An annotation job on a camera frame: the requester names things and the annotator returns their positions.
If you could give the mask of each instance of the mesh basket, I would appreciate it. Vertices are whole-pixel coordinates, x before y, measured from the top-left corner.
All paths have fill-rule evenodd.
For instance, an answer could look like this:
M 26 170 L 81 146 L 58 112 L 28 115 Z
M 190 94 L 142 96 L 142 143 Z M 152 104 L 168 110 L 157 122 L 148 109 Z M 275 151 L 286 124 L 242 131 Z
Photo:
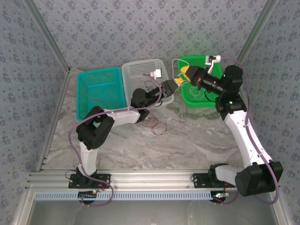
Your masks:
M 126 107 L 119 68 L 96 69 L 78 75 L 77 119 L 79 121 L 83 120 L 88 112 L 97 105 L 102 109 Z
M 159 83 L 169 79 L 164 62 L 160 59 L 139 60 L 123 64 L 122 76 L 127 106 L 131 103 L 132 93 L 135 89 L 142 88 L 149 91 L 157 87 L 151 78 L 143 75 L 156 69 L 161 69 L 162 72 L 162 77 L 157 78 Z M 164 98 L 162 104 L 158 103 L 157 105 L 167 105 L 173 100 L 174 96 L 172 95 Z
M 184 56 L 184 57 L 181 57 L 180 59 L 188 62 L 190 66 L 199 66 L 199 67 L 203 67 L 203 68 L 206 67 L 205 55 Z M 180 69 L 184 66 L 187 66 L 187 64 L 185 62 L 178 60 L 177 66 L 178 66 L 178 72 L 181 73 Z M 222 76 L 222 70 L 221 70 L 221 66 L 219 63 L 214 64 L 211 74 L 218 78 L 220 78 Z M 186 82 L 185 84 L 183 84 L 180 87 L 182 99 L 185 101 L 185 103 L 188 107 L 195 108 L 195 107 L 214 107 L 215 106 L 214 102 L 210 102 L 209 100 L 207 100 L 205 98 L 205 96 L 204 96 L 205 90 L 203 88 L 200 90 L 200 94 L 199 94 L 198 90 L 192 89 L 191 92 L 193 95 L 191 95 L 191 93 L 190 93 L 191 87 L 193 87 L 193 85 L 191 85 L 189 82 Z M 215 98 L 217 97 L 217 95 L 215 95 L 213 93 L 206 93 L 206 95 L 207 95 L 208 99 L 210 99 L 212 101 L 215 101 Z

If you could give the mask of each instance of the gray marble surface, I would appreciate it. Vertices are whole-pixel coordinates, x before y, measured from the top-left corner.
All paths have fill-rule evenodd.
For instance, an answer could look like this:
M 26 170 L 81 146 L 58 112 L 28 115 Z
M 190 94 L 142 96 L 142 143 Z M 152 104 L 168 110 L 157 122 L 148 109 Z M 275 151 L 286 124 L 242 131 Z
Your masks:
M 71 79 L 54 138 L 43 168 L 75 168 L 76 154 L 68 142 L 68 131 L 76 124 L 76 79 L 81 70 L 72 68 Z M 187 108 L 180 91 L 173 103 L 150 109 L 168 132 L 155 136 L 141 123 L 114 127 L 98 150 L 101 169 L 208 169 L 211 164 L 243 165 L 237 143 L 215 108 Z M 79 149 L 77 133 L 72 140 Z

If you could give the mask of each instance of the white basket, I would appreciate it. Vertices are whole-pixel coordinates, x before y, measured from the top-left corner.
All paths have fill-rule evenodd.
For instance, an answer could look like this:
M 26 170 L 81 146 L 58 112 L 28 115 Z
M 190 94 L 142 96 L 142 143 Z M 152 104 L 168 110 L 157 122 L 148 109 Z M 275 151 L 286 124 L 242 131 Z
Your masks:
M 156 84 L 151 78 L 143 75 L 153 72 L 156 69 L 161 69 L 162 73 L 161 78 L 157 78 L 159 83 L 169 79 L 164 62 L 160 59 L 139 60 L 122 65 L 122 77 L 127 106 L 131 104 L 132 93 L 135 89 L 142 88 L 149 91 L 156 87 Z M 163 98 L 162 101 L 162 104 L 157 103 L 156 106 L 160 104 L 163 106 L 173 102 L 174 95 Z

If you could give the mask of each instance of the wall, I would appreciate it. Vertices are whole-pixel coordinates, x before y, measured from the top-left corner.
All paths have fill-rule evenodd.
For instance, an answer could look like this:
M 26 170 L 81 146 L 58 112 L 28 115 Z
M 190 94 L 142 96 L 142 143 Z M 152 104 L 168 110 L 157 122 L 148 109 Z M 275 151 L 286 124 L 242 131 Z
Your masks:
M 265 0 L 34 0 L 69 66 L 236 58 Z
M 0 224 L 34 171 L 65 72 L 21 0 L 0 1 Z
M 245 62 L 252 117 L 263 145 L 280 161 L 285 193 L 300 224 L 300 2 L 280 0 Z

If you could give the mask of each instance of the green basket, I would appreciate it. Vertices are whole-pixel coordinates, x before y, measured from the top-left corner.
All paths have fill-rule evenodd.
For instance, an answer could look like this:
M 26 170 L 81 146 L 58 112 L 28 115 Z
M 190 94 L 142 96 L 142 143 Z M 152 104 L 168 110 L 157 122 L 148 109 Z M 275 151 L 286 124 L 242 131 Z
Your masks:
M 190 66 L 199 66 L 199 67 L 205 68 L 206 67 L 205 66 L 205 57 L 206 57 L 205 55 L 191 55 L 191 56 L 183 56 L 180 59 L 188 62 Z M 183 61 L 178 60 L 177 67 L 178 67 L 179 73 L 181 73 L 180 69 L 184 66 L 187 66 L 187 64 Z M 216 76 L 217 78 L 221 78 L 223 73 L 222 73 L 221 66 L 219 63 L 214 64 L 211 74 L 213 76 Z M 205 96 L 204 96 L 205 90 L 203 88 L 200 90 L 201 94 L 199 96 L 197 96 L 198 90 L 191 90 L 191 92 L 197 96 L 197 97 L 195 97 L 190 94 L 191 87 L 193 87 L 193 85 L 191 85 L 189 82 L 183 84 L 180 87 L 182 99 L 184 100 L 184 102 L 186 103 L 186 105 L 188 107 L 196 108 L 196 107 L 214 107 L 215 106 L 214 102 L 210 102 L 209 100 L 207 100 L 205 98 Z M 206 92 L 206 95 L 212 101 L 214 101 L 217 97 L 217 95 L 215 95 L 213 93 Z

